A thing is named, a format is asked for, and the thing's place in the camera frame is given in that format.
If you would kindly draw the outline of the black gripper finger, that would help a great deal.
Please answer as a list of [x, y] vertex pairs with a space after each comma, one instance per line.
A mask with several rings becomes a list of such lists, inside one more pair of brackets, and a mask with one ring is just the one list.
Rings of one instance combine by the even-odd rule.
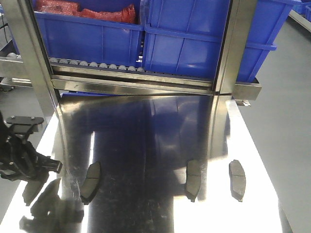
[[36, 162], [36, 167], [38, 169], [45, 169], [46, 171], [52, 171], [55, 173], [60, 173], [63, 164], [59, 160], [54, 160], [50, 156], [44, 156], [39, 154]]

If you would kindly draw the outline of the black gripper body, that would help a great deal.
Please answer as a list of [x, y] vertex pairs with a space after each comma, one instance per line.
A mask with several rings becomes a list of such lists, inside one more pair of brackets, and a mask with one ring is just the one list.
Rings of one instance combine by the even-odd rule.
[[0, 143], [0, 177], [10, 181], [35, 180], [38, 176], [39, 156], [33, 145], [15, 135], [8, 135]]

